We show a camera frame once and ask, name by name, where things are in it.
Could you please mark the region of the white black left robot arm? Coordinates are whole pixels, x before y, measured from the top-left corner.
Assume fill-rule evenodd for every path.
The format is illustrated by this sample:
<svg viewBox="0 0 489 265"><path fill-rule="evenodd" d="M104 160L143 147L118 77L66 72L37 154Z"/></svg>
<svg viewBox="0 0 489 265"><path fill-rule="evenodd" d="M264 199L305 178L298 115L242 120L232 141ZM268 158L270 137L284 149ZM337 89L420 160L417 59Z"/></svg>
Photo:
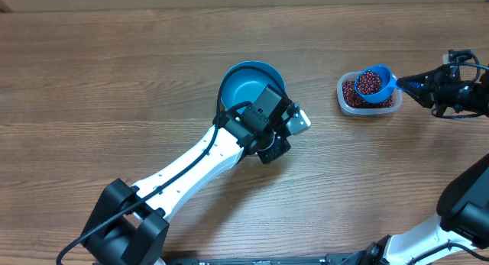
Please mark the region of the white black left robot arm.
<svg viewBox="0 0 489 265"><path fill-rule="evenodd" d="M219 109L207 133L170 165L131 186L121 179L107 185L79 244L101 264L162 264L170 221L205 184L248 155L276 160L290 149L287 138L310 125L298 104L273 86Z"/></svg>

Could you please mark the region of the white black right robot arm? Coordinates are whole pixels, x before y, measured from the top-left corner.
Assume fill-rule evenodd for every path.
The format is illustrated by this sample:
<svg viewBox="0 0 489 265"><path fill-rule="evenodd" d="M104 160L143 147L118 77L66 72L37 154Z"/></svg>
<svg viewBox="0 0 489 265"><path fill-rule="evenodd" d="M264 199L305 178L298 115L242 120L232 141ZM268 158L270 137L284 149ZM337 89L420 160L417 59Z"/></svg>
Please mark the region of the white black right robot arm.
<svg viewBox="0 0 489 265"><path fill-rule="evenodd" d="M399 89L429 108L437 118L447 108L464 111L469 118L488 114L488 68L474 64L475 78L460 78L460 63L444 64L415 76L396 78L382 65L378 92L364 95L371 103L382 102ZM477 254L488 246L488 157L451 181L441 194L436 213L409 231L386 236L345 259L346 264L430 264L458 251L487 261Z"/></svg>

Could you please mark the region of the blue plastic measuring scoop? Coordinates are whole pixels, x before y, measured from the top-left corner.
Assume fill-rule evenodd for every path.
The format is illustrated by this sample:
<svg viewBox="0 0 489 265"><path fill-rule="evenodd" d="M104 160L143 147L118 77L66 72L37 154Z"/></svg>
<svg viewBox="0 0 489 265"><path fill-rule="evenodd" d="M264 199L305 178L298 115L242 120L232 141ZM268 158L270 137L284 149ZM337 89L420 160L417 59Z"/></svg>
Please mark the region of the blue plastic measuring scoop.
<svg viewBox="0 0 489 265"><path fill-rule="evenodd" d="M356 78L354 89L366 102L380 103L389 99L396 89L416 92L422 88L421 82L410 77L397 78L385 65L370 66Z"/></svg>

